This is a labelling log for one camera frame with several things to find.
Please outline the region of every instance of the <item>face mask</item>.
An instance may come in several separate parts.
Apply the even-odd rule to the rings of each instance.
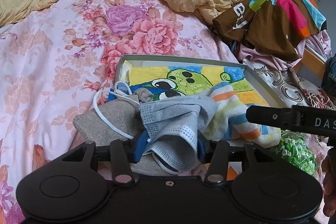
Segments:
[[[156,159],[161,167],[191,170],[198,162],[197,131],[204,131],[216,110],[213,99],[199,95],[140,104],[142,123],[149,135],[145,151],[159,157],[165,163]]]

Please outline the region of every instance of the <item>striped towel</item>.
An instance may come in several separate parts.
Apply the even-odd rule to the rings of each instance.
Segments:
[[[213,86],[209,97],[216,101],[218,109],[203,132],[208,140],[233,140],[243,136],[246,140],[263,147],[271,147],[279,143],[280,128],[247,121],[247,105],[239,100],[228,82],[223,81]]]

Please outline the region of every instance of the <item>finger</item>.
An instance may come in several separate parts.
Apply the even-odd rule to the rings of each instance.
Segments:
[[[327,196],[330,195],[330,194],[332,194],[332,192],[335,189],[334,179],[335,178],[333,177],[333,175],[331,174],[331,172],[325,173],[325,177],[324,177],[324,180],[323,180],[323,186],[324,186],[324,193]]]
[[[324,160],[322,160],[321,167],[322,167],[323,172],[330,171],[329,156],[328,155],[325,157]]]
[[[336,209],[336,193],[333,192],[331,195],[324,196],[324,204],[330,209]]]
[[[327,217],[331,217],[331,216],[334,215],[335,210],[330,209],[330,208],[324,206],[324,207],[323,207],[323,213],[324,213],[325,216],[327,216]]]

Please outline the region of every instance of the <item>black pupil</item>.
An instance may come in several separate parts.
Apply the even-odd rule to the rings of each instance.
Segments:
[[[162,90],[171,90],[171,85],[169,85],[169,83],[164,82],[164,81],[155,83],[155,86]]]
[[[170,97],[174,97],[174,96],[181,96],[181,94],[179,94],[178,92],[174,91],[174,90],[168,90],[165,92],[167,98]]]
[[[192,75],[189,71],[184,71],[184,72],[182,72],[182,75],[183,75],[185,78],[193,77],[193,75]]]

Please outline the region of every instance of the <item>pink cloth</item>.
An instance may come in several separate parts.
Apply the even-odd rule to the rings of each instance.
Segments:
[[[264,54],[257,49],[250,49],[245,47],[243,44],[240,45],[240,50],[238,54],[238,60],[242,61],[245,58],[250,61],[261,61],[262,63],[268,65],[271,68],[277,70],[287,70],[287,68],[294,67],[298,64],[305,51],[305,45],[310,46],[313,50],[315,50],[318,54],[323,56],[324,58],[328,59],[331,53],[331,46],[330,46],[330,38],[327,34],[327,31],[323,30],[318,34],[312,34],[311,36],[303,39],[298,46],[296,47],[296,52],[299,56],[299,59],[295,60],[293,63],[287,63],[273,55]]]
[[[306,38],[306,44],[325,59],[329,59],[332,56],[330,37],[326,30]]]
[[[113,86],[123,54],[237,62],[193,13],[174,13],[159,0],[59,0],[0,28],[0,51],[0,222],[6,224],[23,220],[19,181],[83,141],[73,118],[92,108],[98,90]]]
[[[294,67],[297,63],[299,63],[303,57],[303,53],[305,51],[305,39],[303,39],[298,46],[296,47],[296,52],[299,56],[299,59],[295,60],[293,63],[289,64],[280,58],[277,58],[270,54],[264,54],[257,49],[250,49],[245,47],[243,44],[240,45],[238,60],[242,61],[245,58],[250,61],[260,61],[265,65],[268,65],[271,68],[277,70],[287,70],[289,67]]]

